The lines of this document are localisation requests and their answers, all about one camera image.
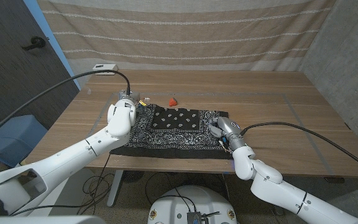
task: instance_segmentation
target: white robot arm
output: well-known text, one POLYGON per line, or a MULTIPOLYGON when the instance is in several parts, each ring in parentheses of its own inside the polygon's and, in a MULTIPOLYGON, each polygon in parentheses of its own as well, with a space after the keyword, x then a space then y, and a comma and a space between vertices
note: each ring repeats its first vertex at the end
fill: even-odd
POLYGON ((101 154, 125 145, 135 123, 135 99, 132 94, 119 98, 121 100, 108 110, 108 125, 96 134, 41 161, 0 172, 0 215, 38 206, 69 176, 101 154), (23 174, 29 172, 36 177, 25 182, 21 180, 23 174))
POLYGON ((255 153, 240 135, 240 127, 231 119, 218 117, 210 125, 211 133, 225 137, 234 159, 236 175, 243 180, 253 179, 251 192, 258 198, 285 208, 308 223, 356 223, 358 218, 283 181, 278 170, 253 160, 255 153))

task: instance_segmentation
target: blue object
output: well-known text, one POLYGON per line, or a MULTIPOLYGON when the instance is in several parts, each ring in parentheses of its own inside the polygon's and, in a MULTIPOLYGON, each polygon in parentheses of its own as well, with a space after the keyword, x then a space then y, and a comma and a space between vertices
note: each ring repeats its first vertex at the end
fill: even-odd
POLYGON ((33 115, 11 118, 0 128, 0 161, 15 167, 46 133, 47 130, 33 115))

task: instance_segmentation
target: striped curtain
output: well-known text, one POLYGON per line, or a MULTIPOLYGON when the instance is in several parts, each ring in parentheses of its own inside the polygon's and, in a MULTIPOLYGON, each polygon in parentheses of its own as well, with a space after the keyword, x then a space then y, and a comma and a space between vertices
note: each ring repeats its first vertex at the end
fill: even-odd
POLYGON ((333 0, 38 0, 75 73, 298 68, 333 0))

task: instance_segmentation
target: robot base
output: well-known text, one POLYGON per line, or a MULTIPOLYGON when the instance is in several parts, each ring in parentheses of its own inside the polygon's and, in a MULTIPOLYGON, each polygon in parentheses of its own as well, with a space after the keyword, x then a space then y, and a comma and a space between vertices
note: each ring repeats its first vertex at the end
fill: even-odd
MULTIPOLYGON (((216 224, 237 224, 236 215, 231 204, 222 195, 206 187, 195 185, 181 186, 177 188, 180 195, 190 198, 197 209, 197 212, 203 214, 210 214, 219 212, 218 214, 208 217, 208 223, 216 224)), ((175 189, 163 194, 178 195, 175 189)), ((191 212, 194 212, 194 206, 191 201, 185 199, 189 205, 191 212)), ((188 207, 180 197, 164 197, 156 200, 149 213, 148 224, 185 224, 187 220, 188 207)))

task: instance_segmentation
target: gray wall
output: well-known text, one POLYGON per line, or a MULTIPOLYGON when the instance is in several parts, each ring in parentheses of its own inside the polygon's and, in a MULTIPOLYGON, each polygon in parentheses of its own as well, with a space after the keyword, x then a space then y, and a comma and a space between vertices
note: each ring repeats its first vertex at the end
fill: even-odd
POLYGON ((298 70, 358 135, 358 1, 336 1, 298 70))

